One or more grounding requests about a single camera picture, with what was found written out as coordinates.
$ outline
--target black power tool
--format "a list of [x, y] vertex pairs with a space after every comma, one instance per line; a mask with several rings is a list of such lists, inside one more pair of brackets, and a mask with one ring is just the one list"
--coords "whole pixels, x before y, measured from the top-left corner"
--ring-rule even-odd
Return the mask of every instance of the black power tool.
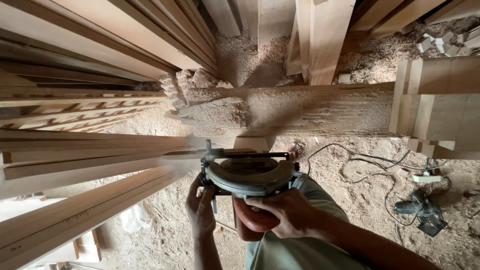
[[442, 210], [425, 196], [423, 197], [418, 190], [410, 194], [410, 202], [395, 203], [395, 212], [417, 216], [420, 225], [417, 226], [424, 233], [435, 237], [448, 223], [442, 216]]

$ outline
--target wooden block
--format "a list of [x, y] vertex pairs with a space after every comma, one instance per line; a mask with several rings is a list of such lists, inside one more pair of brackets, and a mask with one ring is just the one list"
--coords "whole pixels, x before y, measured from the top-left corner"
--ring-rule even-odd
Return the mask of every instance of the wooden block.
[[25, 0], [2, 0], [1, 28], [150, 77], [174, 71], [101, 34]]
[[295, 1], [258, 0], [258, 50], [274, 38], [290, 35], [295, 19]]
[[301, 68], [304, 83], [308, 83], [308, 66], [310, 59], [310, 1], [295, 0], [298, 25]]
[[179, 68], [203, 67], [216, 73], [214, 67], [208, 66], [125, 0], [54, 1]]
[[229, 0], [203, 0], [220, 33], [227, 37], [240, 36], [240, 28], [232, 12]]
[[397, 134], [413, 136], [419, 105], [420, 95], [402, 95], [398, 109]]
[[438, 24], [468, 16], [480, 15], [480, 2], [476, 0], [453, 0], [432, 16], [425, 19], [428, 25]]
[[353, 12], [350, 31], [369, 31], [403, 0], [365, 0]]
[[293, 23], [292, 36], [287, 46], [287, 58], [285, 59], [285, 71], [287, 76], [299, 74], [302, 72], [300, 59], [300, 42], [297, 26], [297, 15], [295, 14], [295, 22]]
[[410, 80], [410, 70], [412, 60], [403, 60], [398, 63], [396, 70], [395, 90], [393, 95], [392, 113], [390, 115], [390, 125], [388, 130], [396, 133], [398, 123], [398, 110], [400, 108], [401, 96], [407, 94], [408, 82]]
[[407, 0], [399, 4], [385, 18], [370, 29], [370, 38], [389, 36], [420, 18], [445, 0]]
[[314, 0], [310, 7], [309, 84], [332, 83], [354, 0]]
[[421, 140], [454, 141], [466, 100], [472, 95], [421, 95], [413, 135]]

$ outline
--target red saw handle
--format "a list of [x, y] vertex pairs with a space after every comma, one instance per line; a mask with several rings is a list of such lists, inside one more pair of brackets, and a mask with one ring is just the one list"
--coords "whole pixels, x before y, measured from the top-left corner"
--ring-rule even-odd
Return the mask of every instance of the red saw handle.
[[254, 232], [264, 233], [280, 224], [280, 220], [272, 213], [266, 210], [255, 212], [243, 199], [234, 197], [233, 206], [243, 224]]

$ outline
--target person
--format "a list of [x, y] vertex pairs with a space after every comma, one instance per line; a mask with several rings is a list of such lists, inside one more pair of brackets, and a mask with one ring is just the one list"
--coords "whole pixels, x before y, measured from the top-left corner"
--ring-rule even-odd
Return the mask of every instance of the person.
[[[192, 225], [196, 270], [221, 270], [213, 231], [211, 185], [199, 192], [200, 175], [185, 202]], [[280, 224], [247, 244], [246, 270], [438, 270], [422, 256], [349, 223], [342, 208], [310, 177], [295, 172], [292, 188], [250, 197], [248, 205], [274, 214]]]

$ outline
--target wood stack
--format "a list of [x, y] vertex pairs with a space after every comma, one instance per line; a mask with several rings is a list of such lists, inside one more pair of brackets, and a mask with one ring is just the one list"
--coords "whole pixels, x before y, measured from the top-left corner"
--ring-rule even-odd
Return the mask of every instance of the wood stack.
[[399, 63], [389, 130], [432, 159], [480, 159], [480, 57]]
[[182, 137], [0, 130], [0, 199], [164, 165]]

